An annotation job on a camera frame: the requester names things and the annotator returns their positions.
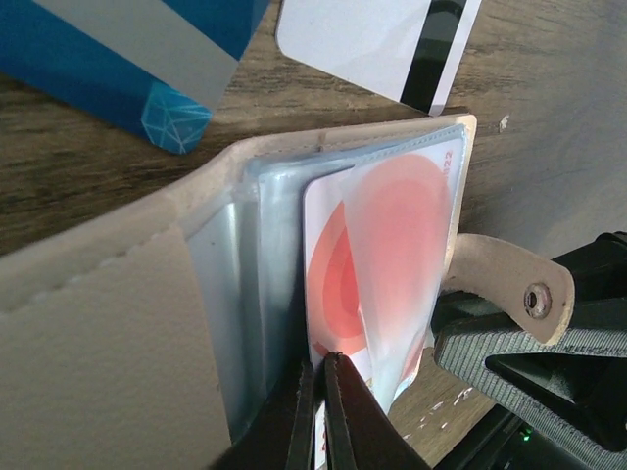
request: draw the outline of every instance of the black tool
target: black tool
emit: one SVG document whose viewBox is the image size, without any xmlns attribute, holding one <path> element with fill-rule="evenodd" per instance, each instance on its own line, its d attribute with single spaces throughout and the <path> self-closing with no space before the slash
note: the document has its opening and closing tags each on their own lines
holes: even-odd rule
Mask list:
<svg viewBox="0 0 627 470">
<path fill-rule="evenodd" d="M 316 397 L 326 405 L 329 470 L 430 468 L 396 432 L 351 360 L 337 352 L 324 359 L 317 385 L 307 361 L 293 367 L 246 436 L 211 468 L 312 468 Z"/>
<path fill-rule="evenodd" d="M 589 470 L 590 467 L 496 404 L 434 470 Z"/>
<path fill-rule="evenodd" d="M 576 292 L 556 345 L 536 342 L 487 301 L 453 293 L 433 316 L 435 361 L 588 467 L 627 468 L 627 235 L 604 234 L 555 262 Z"/>
</svg>

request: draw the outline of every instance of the metal grommet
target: metal grommet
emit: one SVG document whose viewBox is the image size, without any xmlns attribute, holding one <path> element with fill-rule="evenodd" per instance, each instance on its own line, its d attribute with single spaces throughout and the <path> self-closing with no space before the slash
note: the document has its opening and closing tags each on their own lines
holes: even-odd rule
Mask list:
<svg viewBox="0 0 627 470">
<path fill-rule="evenodd" d="M 551 310 L 551 292 L 543 283 L 531 284 L 525 291 L 525 310 L 534 320 L 541 320 Z"/>
</svg>

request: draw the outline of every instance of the wood grain surface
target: wood grain surface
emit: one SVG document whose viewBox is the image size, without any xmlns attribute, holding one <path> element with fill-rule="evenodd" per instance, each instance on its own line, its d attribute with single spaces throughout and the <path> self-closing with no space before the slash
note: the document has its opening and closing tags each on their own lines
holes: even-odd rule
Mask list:
<svg viewBox="0 0 627 470">
<path fill-rule="evenodd" d="M 172 183 L 242 138 L 420 116 L 282 57 L 277 14 L 274 2 L 189 156 L 0 76 L 0 254 Z M 462 231 L 554 256 L 627 228 L 626 24 L 624 0 L 483 1 L 448 109 L 479 120 Z M 453 407 L 464 388 L 426 357 L 392 410 L 431 464 L 491 405 L 474 393 Z"/>
</svg>

